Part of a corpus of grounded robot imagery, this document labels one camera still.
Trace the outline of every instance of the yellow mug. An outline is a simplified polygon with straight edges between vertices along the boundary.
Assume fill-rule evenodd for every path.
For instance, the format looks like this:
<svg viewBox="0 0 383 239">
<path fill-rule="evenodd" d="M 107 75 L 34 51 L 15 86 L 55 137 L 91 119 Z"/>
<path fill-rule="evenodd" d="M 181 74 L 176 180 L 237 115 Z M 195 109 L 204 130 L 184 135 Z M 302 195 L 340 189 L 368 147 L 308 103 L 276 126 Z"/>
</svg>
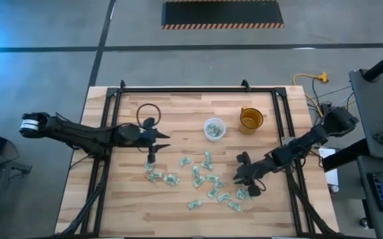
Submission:
<svg viewBox="0 0 383 239">
<path fill-rule="evenodd" d="M 254 134 L 262 123 L 264 122 L 264 116 L 262 113 L 254 108 L 242 108 L 242 113 L 240 114 L 240 126 L 238 130 L 246 135 Z"/>
</svg>

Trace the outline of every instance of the clear plastic cup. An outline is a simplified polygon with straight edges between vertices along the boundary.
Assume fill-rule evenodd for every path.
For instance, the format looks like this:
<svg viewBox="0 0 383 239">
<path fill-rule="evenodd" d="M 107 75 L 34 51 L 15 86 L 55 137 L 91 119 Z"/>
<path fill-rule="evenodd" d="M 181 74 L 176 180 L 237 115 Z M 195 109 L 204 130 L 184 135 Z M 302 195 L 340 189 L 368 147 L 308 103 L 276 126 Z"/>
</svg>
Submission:
<svg viewBox="0 0 383 239">
<path fill-rule="evenodd" d="M 207 133 L 206 129 L 207 127 L 214 123 L 215 125 L 217 125 L 218 127 L 221 128 L 222 130 L 222 133 L 218 136 L 218 137 L 214 137 L 214 136 L 211 136 Z M 212 142 L 215 142 L 215 141 L 218 141 L 219 139 L 222 138 L 222 136 L 224 136 L 225 132 L 226 132 L 226 125 L 225 123 L 221 120 L 221 119 L 218 119 L 218 118 L 209 118 L 208 120 L 206 120 L 206 122 L 204 123 L 203 125 L 203 131 L 204 131 L 204 135 L 206 136 L 207 139 L 209 139 L 210 141 Z"/>
</svg>

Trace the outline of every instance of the wooden tabletop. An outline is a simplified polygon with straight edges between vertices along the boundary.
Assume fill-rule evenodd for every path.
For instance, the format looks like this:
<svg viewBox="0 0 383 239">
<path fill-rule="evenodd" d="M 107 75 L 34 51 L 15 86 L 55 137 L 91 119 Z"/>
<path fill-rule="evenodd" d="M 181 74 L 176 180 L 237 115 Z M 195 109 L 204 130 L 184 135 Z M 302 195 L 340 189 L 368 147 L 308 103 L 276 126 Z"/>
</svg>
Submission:
<svg viewBox="0 0 383 239">
<path fill-rule="evenodd" d="M 286 88 L 295 132 L 301 136 L 311 128 L 303 89 L 300 86 Z M 84 125 L 100 126 L 106 89 L 90 88 L 82 118 Z M 271 94 L 122 94 L 117 124 L 136 123 L 137 108 L 144 103 L 160 107 L 162 118 L 157 129 L 171 136 L 170 139 L 157 141 L 170 143 L 171 146 L 156 154 L 155 170 L 162 171 L 163 175 L 176 175 L 181 181 L 175 187 L 161 179 L 152 183 L 144 172 L 146 153 L 140 153 L 135 148 L 115 148 L 100 236 L 295 236 L 284 173 L 269 173 L 263 177 L 267 191 L 253 199 L 238 200 L 235 196 L 237 186 L 232 183 L 238 166 L 238 154 L 247 151 L 252 161 L 256 161 L 279 146 Z M 243 106 L 257 108 L 264 115 L 264 123 L 254 135 L 243 135 L 238 131 L 240 108 Z M 287 132 L 281 106 L 280 100 L 283 125 Z M 153 108 L 145 107 L 140 114 L 141 120 L 149 116 L 157 118 Z M 227 125 L 225 136 L 217 142 L 208 141 L 202 130 L 203 123 L 211 117 L 220 118 Z M 212 154 L 211 171 L 200 167 L 205 151 Z M 75 152 L 72 163 L 83 156 L 83 152 Z M 179 160 L 186 156 L 191 157 L 192 163 L 180 167 Z M 230 192 L 232 200 L 240 203 L 243 211 L 236 212 L 228 208 L 227 202 L 210 200 L 206 193 L 213 188 L 212 182 L 206 181 L 196 189 L 192 185 L 193 165 L 199 165 L 201 175 L 216 175 L 226 182 L 227 187 L 220 188 L 218 195 Z M 91 168 L 92 160 L 86 159 L 70 170 L 56 232 L 63 231 L 84 205 Z M 311 203 L 327 224 L 333 230 L 338 230 L 324 172 L 318 167 L 318 158 L 308 157 L 303 170 Z M 197 199 L 202 201 L 202 205 L 189 210 L 187 203 Z M 305 228 L 303 207 L 300 206 L 299 210 Z"/>
</svg>

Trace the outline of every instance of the gray floor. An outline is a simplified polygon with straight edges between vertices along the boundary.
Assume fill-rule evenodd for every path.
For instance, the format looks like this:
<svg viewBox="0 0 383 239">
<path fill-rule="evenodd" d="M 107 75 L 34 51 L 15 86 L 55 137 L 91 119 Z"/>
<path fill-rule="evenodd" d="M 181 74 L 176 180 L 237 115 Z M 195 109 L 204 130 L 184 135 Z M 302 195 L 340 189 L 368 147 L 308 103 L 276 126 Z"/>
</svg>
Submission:
<svg viewBox="0 0 383 239">
<path fill-rule="evenodd" d="M 286 28 L 266 30 L 162 31 L 162 0 L 117 0 L 107 46 L 181 44 L 383 43 L 383 0 L 279 0 Z M 109 0 L 0 0 L 0 47 L 98 46 Z M 19 162 L 32 173 L 12 180 L 0 200 L 0 238 L 30 238 L 53 233 L 72 151 L 49 139 L 25 139 L 18 132 L 21 114 L 59 112 L 80 119 L 95 52 L 0 53 L 0 135 L 15 142 Z M 383 48 L 325 50 L 212 50 L 106 52 L 97 86 L 288 85 L 294 74 L 327 72 L 316 82 L 319 94 L 349 86 L 348 72 L 370 68 Z M 311 79 L 299 78 L 314 96 Z M 346 104 L 351 89 L 321 98 Z M 358 115 L 355 105 L 351 113 Z M 362 138 L 360 125 L 331 147 Z M 355 174 L 352 165 L 340 181 Z M 341 232 L 373 236 L 357 224 L 359 200 L 346 193 L 333 198 Z"/>
</svg>

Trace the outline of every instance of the black floor mat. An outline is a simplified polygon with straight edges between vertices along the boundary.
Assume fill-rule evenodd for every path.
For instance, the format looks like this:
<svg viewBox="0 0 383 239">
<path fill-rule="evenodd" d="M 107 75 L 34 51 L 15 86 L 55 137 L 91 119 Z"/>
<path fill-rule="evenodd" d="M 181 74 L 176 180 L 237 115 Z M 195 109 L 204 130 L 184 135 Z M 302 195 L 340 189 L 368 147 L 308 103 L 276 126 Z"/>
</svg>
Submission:
<svg viewBox="0 0 383 239">
<path fill-rule="evenodd" d="M 277 1 L 172 0 L 164 2 L 162 29 L 284 28 Z"/>
</svg>

